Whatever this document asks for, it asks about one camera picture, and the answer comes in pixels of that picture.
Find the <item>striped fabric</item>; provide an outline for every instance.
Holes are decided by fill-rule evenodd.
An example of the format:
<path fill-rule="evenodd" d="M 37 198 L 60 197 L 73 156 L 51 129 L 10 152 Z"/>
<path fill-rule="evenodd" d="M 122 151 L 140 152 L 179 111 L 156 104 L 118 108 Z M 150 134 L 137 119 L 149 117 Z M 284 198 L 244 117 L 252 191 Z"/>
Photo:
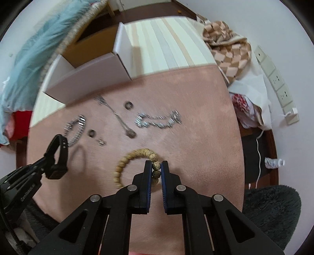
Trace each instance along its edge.
<path fill-rule="evenodd" d="M 125 25 L 133 46 L 131 78 L 216 62 L 203 41 L 204 26 L 187 17 L 145 19 Z M 39 92 L 30 127 L 65 107 Z"/>

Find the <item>pink leather mat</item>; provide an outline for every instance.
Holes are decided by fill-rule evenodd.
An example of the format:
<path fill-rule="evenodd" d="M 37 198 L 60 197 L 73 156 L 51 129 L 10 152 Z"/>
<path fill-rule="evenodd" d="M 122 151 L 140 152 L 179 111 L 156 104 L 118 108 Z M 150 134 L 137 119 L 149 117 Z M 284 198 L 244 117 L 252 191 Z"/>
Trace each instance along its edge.
<path fill-rule="evenodd" d="M 115 189 L 112 172 L 119 159 L 131 150 L 150 148 L 183 184 L 198 193 L 220 193 L 242 210 L 244 163 L 236 115 L 221 73 L 216 65 L 179 69 L 145 76 L 100 93 L 137 137 L 130 139 L 113 113 L 98 105 L 93 96 L 47 117 L 30 129 L 28 163 L 41 158 L 55 134 L 78 114 L 86 117 L 86 131 L 69 148 L 68 173 L 60 180 L 43 177 L 34 199 L 57 221 L 64 220 L 92 194 L 108 196 Z M 131 101 L 130 111 L 123 107 Z M 138 112 L 151 116 L 181 114 L 182 124 L 173 128 L 138 128 Z M 87 135 L 97 132 L 95 138 Z M 99 146 L 97 139 L 107 142 Z M 131 161 L 122 174 L 128 185 L 143 171 L 145 159 Z M 184 254 L 182 219 L 164 213 L 161 184 L 152 189 L 148 215 L 132 217 L 130 252 L 172 255 Z"/>

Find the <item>wooden bead bracelet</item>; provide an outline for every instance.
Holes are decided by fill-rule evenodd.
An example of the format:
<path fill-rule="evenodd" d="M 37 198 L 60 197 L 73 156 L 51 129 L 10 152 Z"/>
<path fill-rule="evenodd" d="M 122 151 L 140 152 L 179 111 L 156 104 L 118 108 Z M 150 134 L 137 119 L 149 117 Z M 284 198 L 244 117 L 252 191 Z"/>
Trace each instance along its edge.
<path fill-rule="evenodd" d="M 120 177 L 125 166 L 130 162 L 130 160 L 141 157 L 147 157 L 152 162 L 152 185 L 156 185 L 158 183 L 158 179 L 161 176 L 161 172 L 159 171 L 161 168 L 161 164 L 158 161 L 157 154 L 152 150 L 145 148 L 133 150 L 119 161 L 118 165 L 116 166 L 116 170 L 113 172 L 113 181 L 116 184 L 116 188 L 120 189 L 123 187 L 120 181 Z"/>

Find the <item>brown checkered fabric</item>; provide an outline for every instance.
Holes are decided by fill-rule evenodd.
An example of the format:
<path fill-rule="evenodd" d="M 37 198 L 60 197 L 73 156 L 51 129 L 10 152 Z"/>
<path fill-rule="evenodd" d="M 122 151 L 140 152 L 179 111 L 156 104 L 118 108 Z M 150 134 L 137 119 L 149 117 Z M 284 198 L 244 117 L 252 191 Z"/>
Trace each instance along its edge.
<path fill-rule="evenodd" d="M 210 48 L 217 65 L 232 83 L 251 59 L 252 49 L 247 38 L 238 35 L 223 21 L 210 22 L 198 15 L 205 25 L 203 39 Z"/>

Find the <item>light blue bedding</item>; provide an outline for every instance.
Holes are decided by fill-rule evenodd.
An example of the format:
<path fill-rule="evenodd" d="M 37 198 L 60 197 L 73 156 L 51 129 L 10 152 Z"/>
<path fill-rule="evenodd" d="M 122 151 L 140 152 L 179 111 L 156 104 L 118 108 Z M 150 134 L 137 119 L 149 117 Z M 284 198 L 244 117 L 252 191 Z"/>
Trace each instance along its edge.
<path fill-rule="evenodd" d="M 42 68 L 72 26 L 93 2 L 97 1 L 73 0 L 60 14 L 47 21 L 34 36 L 28 39 L 17 54 L 10 80 L 1 96 L 0 144 L 9 144 L 3 132 L 10 115 L 16 111 L 33 110 L 40 89 L 39 77 Z"/>

